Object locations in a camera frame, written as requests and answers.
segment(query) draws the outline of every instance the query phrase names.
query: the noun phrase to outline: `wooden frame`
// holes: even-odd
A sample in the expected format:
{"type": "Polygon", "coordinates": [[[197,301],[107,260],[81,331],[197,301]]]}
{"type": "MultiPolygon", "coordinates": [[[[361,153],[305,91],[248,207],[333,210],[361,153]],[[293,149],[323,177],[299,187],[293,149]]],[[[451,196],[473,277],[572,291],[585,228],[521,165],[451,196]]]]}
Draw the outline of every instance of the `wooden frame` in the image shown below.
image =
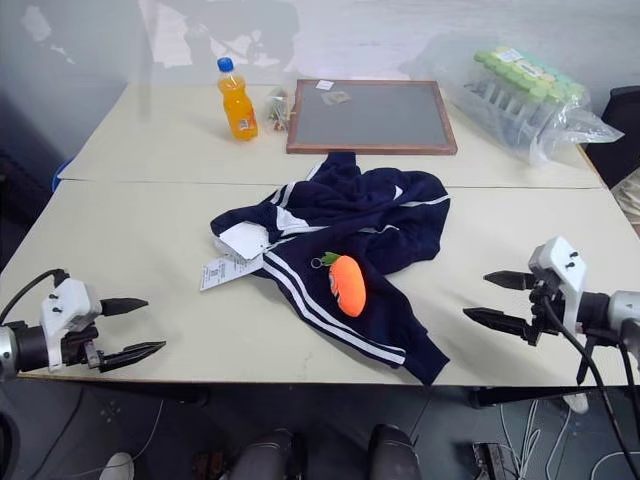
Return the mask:
{"type": "Polygon", "coordinates": [[[315,84],[318,80],[298,80],[295,96],[295,104],[291,111],[289,134],[287,136],[287,153],[327,153],[336,151],[349,151],[359,154],[371,155],[455,155],[458,151],[453,130],[449,123],[449,117],[444,107],[440,88],[435,81],[413,80],[330,80],[336,85],[360,84],[360,85],[428,85],[433,89],[433,96],[440,115],[440,121],[444,129],[447,143],[444,145],[322,145],[296,143],[298,131],[298,116],[302,108],[302,90],[306,85],[315,84]]]}

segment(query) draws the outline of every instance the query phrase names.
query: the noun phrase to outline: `track jacket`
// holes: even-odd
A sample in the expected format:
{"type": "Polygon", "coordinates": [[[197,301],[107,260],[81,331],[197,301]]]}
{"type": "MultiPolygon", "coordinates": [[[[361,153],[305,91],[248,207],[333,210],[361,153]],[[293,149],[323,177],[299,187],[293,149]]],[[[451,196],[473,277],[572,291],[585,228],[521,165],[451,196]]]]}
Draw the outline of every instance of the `track jacket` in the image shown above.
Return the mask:
{"type": "Polygon", "coordinates": [[[362,174],[354,153],[331,153],[305,181],[220,215],[211,230],[219,236],[242,222],[264,227],[264,266],[254,274],[274,280],[304,322],[430,385],[448,358],[385,275],[436,256],[449,203],[433,175],[393,168],[362,174]],[[338,307],[328,268],[312,266],[327,251],[360,265],[367,300],[357,318],[338,307]]]}

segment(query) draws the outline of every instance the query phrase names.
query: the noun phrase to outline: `orange soda bottle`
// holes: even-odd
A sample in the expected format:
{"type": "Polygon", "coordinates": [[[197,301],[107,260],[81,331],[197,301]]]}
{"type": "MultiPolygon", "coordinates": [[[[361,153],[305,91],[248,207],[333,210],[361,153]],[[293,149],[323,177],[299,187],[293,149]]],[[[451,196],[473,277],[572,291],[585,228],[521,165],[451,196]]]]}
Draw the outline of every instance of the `orange soda bottle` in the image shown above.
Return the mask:
{"type": "Polygon", "coordinates": [[[224,99],[224,111],[231,133],[238,140],[251,140],[258,135],[258,124],[251,100],[245,92],[244,78],[233,71],[233,61],[229,57],[218,59],[218,69],[218,88],[224,99]]]}

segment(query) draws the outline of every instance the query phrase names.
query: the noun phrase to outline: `carrot plush toy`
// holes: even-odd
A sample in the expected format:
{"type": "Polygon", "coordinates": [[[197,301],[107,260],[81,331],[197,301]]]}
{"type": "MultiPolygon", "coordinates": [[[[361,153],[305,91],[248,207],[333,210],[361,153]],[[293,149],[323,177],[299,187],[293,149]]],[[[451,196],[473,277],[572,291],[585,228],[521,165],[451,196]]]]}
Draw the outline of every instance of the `carrot plush toy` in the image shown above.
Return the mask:
{"type": "Polygon", "coordinates": [[[320,261],[329,266],[331,293],[338,300],[340,310],[350,317],[359,316],[367,301],[367,291],[358,262],[348,255],[331,252],[325,252],[320,261]]]}

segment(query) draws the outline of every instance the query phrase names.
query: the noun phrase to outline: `table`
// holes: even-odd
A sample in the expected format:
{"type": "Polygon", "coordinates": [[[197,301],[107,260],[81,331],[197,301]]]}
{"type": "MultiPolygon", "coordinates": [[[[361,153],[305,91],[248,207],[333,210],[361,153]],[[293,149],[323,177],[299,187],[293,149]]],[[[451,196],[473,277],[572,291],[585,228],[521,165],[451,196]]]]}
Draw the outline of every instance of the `table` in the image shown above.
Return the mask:
{"type": "MultiPolygon", "coordinates": [[[[273,87],[250,86],[260,120],[273,87]]],[[[424,170],[447,187],[601,188],[581,150],[567,147],[532,168],[515,160],[447,105],[455,156],[361,155],[363,170],[424,170]]],[[[282,185],[305,178],[325,155],[285,155],[285,134],[264,127],[250,143],[231,138],[220,94],[210,86],[134,86],[122,94],[61,178],[94,181],[282,185]]]]}
{"type": "MultiPolygon", "coordinates": [[[[62,182],[2,272],[0,305],[52,267],[67,268],[103,298],[149,300],[149,307],[126,316],[100,318],[96,343],[112,352],[166,340],[165,348],[106,374],[75,366],[56,374],[60,377],[415,384],[407,371],[392,370],[311,330],[270,280],[244,277],[198,291],[201,267],[216,255],[209,221],[272,191],[255,185],[62,182]]],[[[566,340],[544,336],[532,348],[473,323],[462,308],[488,306],[526,316],[526,293],[498,288],[482,276],[526,269],[533,248],[558,234],[586,259],[588,290],[639,290],[640,244],[611,195],[601,189],[450,188],[449,193],[441,253],[389,277],[451,358],[436,384],[574,385],[579,357],[566,340]]],[[[25,297],[9,320],[35,323],[46,291],[43,286],[25,297]]],[[[597,349],[595,360],[606,383],[625,383],[616,350],[597,349]]]]}

